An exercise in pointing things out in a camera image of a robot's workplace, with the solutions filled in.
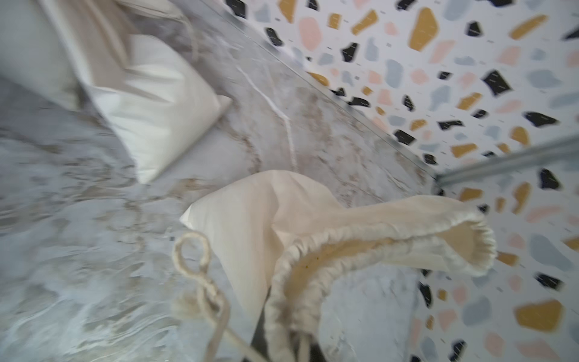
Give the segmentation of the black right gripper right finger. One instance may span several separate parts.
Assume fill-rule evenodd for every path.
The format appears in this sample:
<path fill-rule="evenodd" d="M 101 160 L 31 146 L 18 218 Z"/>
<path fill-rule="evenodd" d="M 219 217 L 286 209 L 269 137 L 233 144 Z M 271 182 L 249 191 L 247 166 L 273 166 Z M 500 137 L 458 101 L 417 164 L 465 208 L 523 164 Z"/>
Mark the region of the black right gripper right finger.
<path fill-rule="evenodd" d="M 327 362 L 321 347 L 317 343 L 310 345 L 310 362 Z"/>

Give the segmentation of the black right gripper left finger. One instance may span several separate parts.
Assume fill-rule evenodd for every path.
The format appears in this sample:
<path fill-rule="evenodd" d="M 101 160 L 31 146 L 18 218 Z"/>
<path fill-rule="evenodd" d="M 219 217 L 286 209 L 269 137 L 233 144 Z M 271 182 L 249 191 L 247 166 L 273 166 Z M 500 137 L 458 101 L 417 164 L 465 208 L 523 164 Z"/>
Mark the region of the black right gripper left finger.
<path fill-rule="evenodd" d="M 268 343 L 265 338 L 264 326 L 265 326 L 265 308 L 262 308 L 259 320 L 256 325 L 256 329 L 254 330 L 250 346 L 254 348 L 261 357 L 264 357 L 265 360 L 269 361 Z"/>

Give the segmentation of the cream drawstring soil bag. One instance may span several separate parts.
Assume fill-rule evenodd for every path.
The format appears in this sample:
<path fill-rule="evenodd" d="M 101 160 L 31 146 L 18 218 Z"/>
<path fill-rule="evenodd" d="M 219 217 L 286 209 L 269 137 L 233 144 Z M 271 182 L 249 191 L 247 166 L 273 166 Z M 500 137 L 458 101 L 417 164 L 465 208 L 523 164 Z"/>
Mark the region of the cream drawstring soil bag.
<path fill-rule="evenodd" d="M 345 208 L 321 183 L 288 170 L 240 179 L 191 204 L 188 232 L 173 245 L 176 270 L 196 282 L 176 304 L 213 328 L 212 361 L 223 338 L 249 361 L 262 308 L 269 361 L 309 361 L 321 307 L 333 283 L 381 262 L 485 275 L 497 256 L 484 214 L 443 196 L 419 195 Z"/>

